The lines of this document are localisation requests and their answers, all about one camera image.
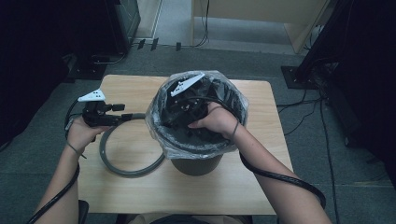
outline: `wooden table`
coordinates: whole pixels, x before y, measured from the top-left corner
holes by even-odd
[[[194,18],[206,16],[207,1],[192,0],[192,45]],[[211,0],[208,17],[284,23],[294,51],[300,53],[330,2],[331,0]]]
[[[146,112],[167,77],[104,77],[101,90],[107,104],[126,104],[121,113]],[[288,148],[276,111],[271,86],[266,81],[231,80],[249,100],[247,128],[292,170]],[[237,151],[224,154],[219,166],[202,176],[184,175],[169,160],[139,178],[109,172],[99,154],[101,136],[89,144],[87,160],[80,160],[79,198],[91,213],[141,214],[167,212],[200,215],[273,215],[253,173]],[[128,121],[110,135],[106,144],[110,162],[125,170],[147,167],[162,153],[143,120]]]

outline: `forearm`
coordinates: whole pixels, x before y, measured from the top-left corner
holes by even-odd
[[[277,160],[245,127],[233,137],[247,161],[262,170],[299,178]],[[317,198],[292,184],[256,175],[262,190],[284,223],[330,223]]]
[[[76,152],[65,147],[49,186],[37,207],[37,211],[58,194],[73,178],[78,166]],[[66,194],[48,210],[37,223],[77,223],[78,185],[77,181]]]

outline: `plastic bag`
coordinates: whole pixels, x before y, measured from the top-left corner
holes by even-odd
[[[205,75],[185,91],[171,95],[179,82],[201,74]],[[246,126],[248,99],[219,71],[174,74],[161,85],[148,107],[146,124],[167,159],[209,159],[236,150],[235,144],[219,133],[187,127],[207,115],[211,101],[228,107]]]

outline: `white plastic part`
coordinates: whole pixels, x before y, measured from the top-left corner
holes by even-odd
[[[179,93],[185,91],[186,89],[188,89],[190,86],[192,86],[195,82],[197,82],[199,79],[201,79],[204,76],[205,76],[205,74],[202,73],[201,75],[198,75],[196,77],[192,77],[185,81],[178,82],[178,85],[176,86],[175,90],[171,91],[171,96],[174,97],[174,96],[178,95]]]
[[[106,97],[100,89],[78,97],[79,102],[104,101],[105,99]]]

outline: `gray cable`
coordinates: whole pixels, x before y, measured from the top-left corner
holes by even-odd
[[[132,115],[132,120],[134,119],[144,119],[146,117],[145,114],[142,113],[136,113]],[[154,163],[152,163],[150,166],[141,169],[141,170],[137,170],[137,171],[124,171],[124,170],[120,170],[116,167],[114,167],[107,159],[107,155],[106,155],[106,142],[108,137],[111,135],[111,133],[116,129],[117,127],[113,127],[111,129],[109,129],[107,132],[105,132],[102,136],[102,139],[100,141],[100,146],[99,146],[99,151],[100,151],[100,157],[102,158],[102,161],[105,163],[106,167],[113,172],[116,175],[120,175],[120,176],[124,176],[124,177],[131,177],[131,178],[137,178],[140,177],[142,175],[147,175],[150,172],[154,171],[157,167],[159,167],[161,165],[161,163],[163,162],[163,160],[165,159],[165,156],[163,155],[163,153],[161,154],[160,158],[158,158],[158,160],[156,160]]]

